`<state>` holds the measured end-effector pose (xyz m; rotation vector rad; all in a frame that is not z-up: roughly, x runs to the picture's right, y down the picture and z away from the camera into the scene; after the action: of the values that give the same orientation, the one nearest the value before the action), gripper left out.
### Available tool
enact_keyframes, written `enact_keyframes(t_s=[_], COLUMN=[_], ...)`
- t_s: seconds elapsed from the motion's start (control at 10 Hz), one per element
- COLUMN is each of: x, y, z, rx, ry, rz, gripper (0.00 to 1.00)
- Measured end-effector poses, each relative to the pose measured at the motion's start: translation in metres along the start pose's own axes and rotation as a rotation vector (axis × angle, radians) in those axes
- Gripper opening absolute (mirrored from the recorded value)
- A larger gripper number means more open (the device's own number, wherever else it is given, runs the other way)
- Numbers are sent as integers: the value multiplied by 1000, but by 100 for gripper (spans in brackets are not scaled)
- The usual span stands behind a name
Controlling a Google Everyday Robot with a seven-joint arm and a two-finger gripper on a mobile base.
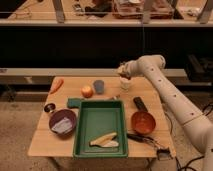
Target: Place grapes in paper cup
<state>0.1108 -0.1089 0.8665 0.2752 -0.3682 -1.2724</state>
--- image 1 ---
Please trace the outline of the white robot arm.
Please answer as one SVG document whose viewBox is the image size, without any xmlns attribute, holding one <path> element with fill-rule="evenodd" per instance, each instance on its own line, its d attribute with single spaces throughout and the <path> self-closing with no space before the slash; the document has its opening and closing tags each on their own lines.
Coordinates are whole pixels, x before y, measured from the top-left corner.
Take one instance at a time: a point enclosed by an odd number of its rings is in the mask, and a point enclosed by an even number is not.
<svg viewBox="0 0 213 171">
<path fill-rule="evenodd" d="M 213 171 L 213 122 L 163 74 L 162 55 L 145 55 L 121 64 L 117 73 L 131 79 L 144 76 L 173 112 L 191 144 L 204 155 L 202 171 Z"/>
</svg>

